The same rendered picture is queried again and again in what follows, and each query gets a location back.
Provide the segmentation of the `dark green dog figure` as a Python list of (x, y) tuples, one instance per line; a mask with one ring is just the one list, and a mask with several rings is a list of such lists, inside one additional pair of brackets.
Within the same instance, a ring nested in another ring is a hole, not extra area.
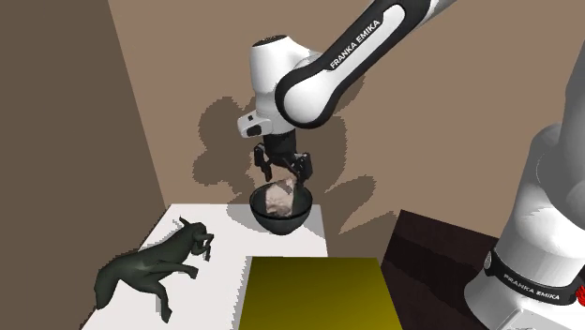
[(151, 293), (160, 300), (160, 318), (167, 323), (173, 311), (166, 288), (160, 281), (180, 272), (195, 279), (199, 269), (188, 265), (190, 255), (203, 255), (208, 261), (215, 236), (201, 222), (179, 218), (182, 227), (165, 241), (134, 252), (119, 255), (97, 271), (94, 284), (96, 309), (110, 304), (117, 284), (122, 281), (140, 293)]

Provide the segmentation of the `olive yellow flat block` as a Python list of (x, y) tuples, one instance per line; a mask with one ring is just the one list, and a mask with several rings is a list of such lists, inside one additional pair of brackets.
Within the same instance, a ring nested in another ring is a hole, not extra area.
[(375, 258), (254, 257), (238, 330), (403, 330)]

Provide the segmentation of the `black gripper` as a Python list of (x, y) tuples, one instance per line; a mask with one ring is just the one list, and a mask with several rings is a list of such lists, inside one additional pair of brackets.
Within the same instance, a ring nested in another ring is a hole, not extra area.
[(273, 178), (273, 164), (285, 164), (285, 168), (296, 178), (296, 183), (303, 186), (313, 174), (310, 153), (296, 154), (296, 134), (294, 130), (282, 134), (269, 134), (253, 148), (254, 165), (258, 167), (266, 181)]

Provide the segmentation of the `crumpled pale pink lump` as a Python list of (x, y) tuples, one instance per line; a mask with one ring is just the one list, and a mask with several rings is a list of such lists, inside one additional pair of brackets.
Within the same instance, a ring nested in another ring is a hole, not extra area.
[(288, 217), (293, 213), (296, 179), (289, 177), (271, 184), (265, 191), (265, 209), (269, 214)]

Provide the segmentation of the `white table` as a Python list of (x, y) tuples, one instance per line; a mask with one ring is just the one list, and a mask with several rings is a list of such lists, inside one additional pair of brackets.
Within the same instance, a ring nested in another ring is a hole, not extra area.
[(174, 273), (161, 280), (172, 316), (160, 318), (159, 300), (121, 282), (111, 303), (94, 311), (81, 330), (237, 330), (253, 256), (325, 257), (321, 207), (315, 205), (301, 227), (274, 235), (255, 220), (247, 204), (174, 203), (141, 245), (159, 244), (176, 232), (180, 217), (202, 222), (215, 235), (211, 258), (190, 256), (186, 263), (200, 269), (195, 280)]

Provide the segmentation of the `black bowl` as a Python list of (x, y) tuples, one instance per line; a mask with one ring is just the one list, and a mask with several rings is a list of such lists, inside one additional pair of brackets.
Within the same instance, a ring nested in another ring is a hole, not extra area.
[(266, 210), (265, 194), (270, 184), (256, 188), (249, 197), (249, 206), (257, 222), (267, 231), (276, 235), (287, 235), (298, 229), (307, 220), (313, 196), (304, 186), (296, 185), (293, 191), (292, 213), (281, 217)]

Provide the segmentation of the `dark brown robot stand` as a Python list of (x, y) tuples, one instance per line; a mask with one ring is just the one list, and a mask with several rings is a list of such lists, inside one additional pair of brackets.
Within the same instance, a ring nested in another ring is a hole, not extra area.
[(464, 287), (497, 239), (401, 211), (382, 273), (403, 330), (488, 330), (472, 314)]

